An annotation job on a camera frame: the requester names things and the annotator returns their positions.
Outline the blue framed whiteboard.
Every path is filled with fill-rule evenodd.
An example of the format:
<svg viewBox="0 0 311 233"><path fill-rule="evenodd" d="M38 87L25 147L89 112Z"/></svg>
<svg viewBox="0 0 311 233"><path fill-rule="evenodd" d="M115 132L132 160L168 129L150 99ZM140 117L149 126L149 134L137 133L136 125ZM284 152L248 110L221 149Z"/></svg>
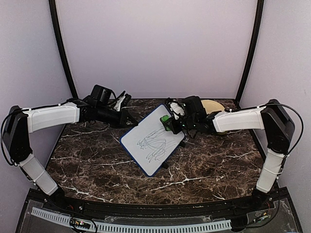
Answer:
<svg viewBox="0 0 311 233"><path fill-rule="evenodd" d="M165 130L160 118L169 114L165 105L160 104L120 138L122 147L148 177L158 172L185 139L183 132L173 134Z"/></svg>

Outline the green whiteboard eraser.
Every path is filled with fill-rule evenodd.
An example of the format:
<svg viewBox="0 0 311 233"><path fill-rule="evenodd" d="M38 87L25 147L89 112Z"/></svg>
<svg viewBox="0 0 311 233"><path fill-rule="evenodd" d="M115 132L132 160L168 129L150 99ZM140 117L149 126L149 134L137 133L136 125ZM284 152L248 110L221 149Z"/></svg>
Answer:
<svg viewBox="0 0 311 233"><path fill-rule="evenodd" d="M161 121L162 123L164 123L164 122L168 121L169 118L170 118L170 117L169 117L168 115L164 115L163 117L160 118L160 121Z"/></svg>

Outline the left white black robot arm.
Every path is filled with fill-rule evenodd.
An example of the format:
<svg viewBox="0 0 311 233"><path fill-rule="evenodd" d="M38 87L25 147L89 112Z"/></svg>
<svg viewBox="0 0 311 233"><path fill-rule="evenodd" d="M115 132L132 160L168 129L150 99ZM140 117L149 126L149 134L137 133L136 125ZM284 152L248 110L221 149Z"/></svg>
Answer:
<svg viewBox="0 0 311 233"><path fill-rule="evenodd" d="M0 148L6 162L20 167L31 182L50 196L50 205L59 212L65 211L69 202L59 194L61 187L34 156L29 135L58 125L89 121L99 121L117 129L138 125L122 103L113 107L88 96L83 100L72 98L64 103L35 108L13 106L0 127Z"/></svg>

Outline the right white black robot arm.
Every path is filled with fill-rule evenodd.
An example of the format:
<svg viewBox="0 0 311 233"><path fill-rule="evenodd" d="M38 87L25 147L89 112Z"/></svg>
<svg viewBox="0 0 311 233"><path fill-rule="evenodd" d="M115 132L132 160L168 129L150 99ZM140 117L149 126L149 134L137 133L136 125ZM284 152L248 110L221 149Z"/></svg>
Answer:
<svg viewBox="0 0 311 233"><path fill-rule="evenodd" d="M248 207L257 211L266 204L265 194L272 189L294 149L291 142L295 125L286 111L289 106L271 99L259 106L207 113L202 100L198 96L190 96L182 100L168 98L165 107L169 114L162 116L160 122L166 131L173 134L181 131L217 134L236 130L264 130L267 154L255 187L258 192L248 199Z"/></svg>

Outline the beige round plate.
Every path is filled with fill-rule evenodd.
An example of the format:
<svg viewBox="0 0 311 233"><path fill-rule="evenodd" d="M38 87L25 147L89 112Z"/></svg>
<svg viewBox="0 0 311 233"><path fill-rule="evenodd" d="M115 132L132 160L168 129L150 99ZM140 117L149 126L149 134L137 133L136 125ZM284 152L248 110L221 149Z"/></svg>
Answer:
<svg viewBox="0 0 311 233"><path fill-rule="evenodd" d="M201 103L207 114L212 112L224 111L225 107L214 100L201 100Z"/></svg>

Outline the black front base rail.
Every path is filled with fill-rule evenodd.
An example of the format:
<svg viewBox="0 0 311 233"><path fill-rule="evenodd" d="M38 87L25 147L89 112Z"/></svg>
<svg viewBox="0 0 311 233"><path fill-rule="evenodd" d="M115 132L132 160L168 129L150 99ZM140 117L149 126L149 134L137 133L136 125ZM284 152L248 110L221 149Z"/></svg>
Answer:
<svg viewBox="0 0 311 233"><path fill-rule="evenodd" d="M115 204L89 200L81 200L65 197L66 202L72 206L71 211L96 219L106 216L120 217L189 217L208 216L212 217L239 217L251 212L250 209L242 209L241 206L249 205L250 196L196 204L178 205L134 205Z"/></svg>

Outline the right black frame post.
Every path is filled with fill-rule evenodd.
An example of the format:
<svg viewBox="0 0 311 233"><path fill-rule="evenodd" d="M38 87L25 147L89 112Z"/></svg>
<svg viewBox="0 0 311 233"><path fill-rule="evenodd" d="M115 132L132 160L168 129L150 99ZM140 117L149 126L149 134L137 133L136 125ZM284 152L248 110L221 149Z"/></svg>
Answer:
<svg viewBox="0 0 311 233"><path fill-rule="evenodd" d="M257 0L256 13L255 13L255 19L254 19L254 25L252 29L249 49L248 49L241 81L240 81L238 91L235 96L235 101L237 104L240 104L241 102L241 99L242 99L242 96L243 96L243 93L246 87L246 83L248 80L248 76L250 73L251 65L253 62L253 58L254 58L254 54L255 54L255 50L257 46L257 41L258 41L258 36L259 36L263 8L264 8L264 0Z"/></svg>

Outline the black frame post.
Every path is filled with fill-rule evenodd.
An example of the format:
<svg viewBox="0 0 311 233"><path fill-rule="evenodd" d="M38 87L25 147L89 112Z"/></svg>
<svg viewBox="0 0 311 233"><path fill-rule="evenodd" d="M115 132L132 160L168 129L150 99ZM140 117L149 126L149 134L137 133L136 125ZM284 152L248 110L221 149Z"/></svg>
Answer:
<svg viewBox="0 0 311 233"><path fill-rule="evenodd" d="M50 9L50 15L51 15L51 19L52 19L54 36L55 36L60 60L61 60L62 66L63 66L64 74L66 77L66 81L67 81L71 96L73 98L78 98L78 93L77 93L77 90L76 90L76 87L74 84L74 80L73 80L71 70L69 67L69 61L68 61L67 54L65 51L65 45L64 45L63 37L62 37L62 33L61 33L56 1L55 0L48 0L48 2L49 2L49 9Z"/></svg>
<svg viewBox="0 0 311 233"><path fill-rule="evenodd" d="M256 13L255 13L255 19L254 19L254 25L252 29L249 49L248 49L241 81L240 81L238 91L235 96L235 101L237 104L240 104L241 102L241 99L242 99L242 96L243 96L243 93L246 87L246 83L248 80L248 76L250 73L251 65L253 62L253 58L254 58L254 54L255 54L255 50L257 46L257 41L258 41L258 36L259 36L263 8L264 8L264 0L257 0Z"/></svg>

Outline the left black frame post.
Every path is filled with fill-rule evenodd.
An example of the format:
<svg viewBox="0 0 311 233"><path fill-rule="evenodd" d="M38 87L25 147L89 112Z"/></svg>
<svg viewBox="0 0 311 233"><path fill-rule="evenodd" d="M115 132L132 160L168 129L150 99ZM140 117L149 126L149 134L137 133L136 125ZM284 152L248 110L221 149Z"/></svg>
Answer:
<svg viewBox="0 0 311 233"><path fill-rule="evenodd" d="M74 80L73 80L71 70L69 67L69 61L68 61L67 54L65 51L65 45L64 45L63 37L62 37L62 33L61 33L56 1L55 0L48 0L48 2L49 2L49 9L50 9L50 15L51 15L51 19L52 19L54 36L55 36L60 60L61 60L62 66L63 66L64 74L66 77L66 81L67 81L71 96L73 98L78 98L78 93L77 93L77 90L76 90L76 87L74 84Z"/></svg>

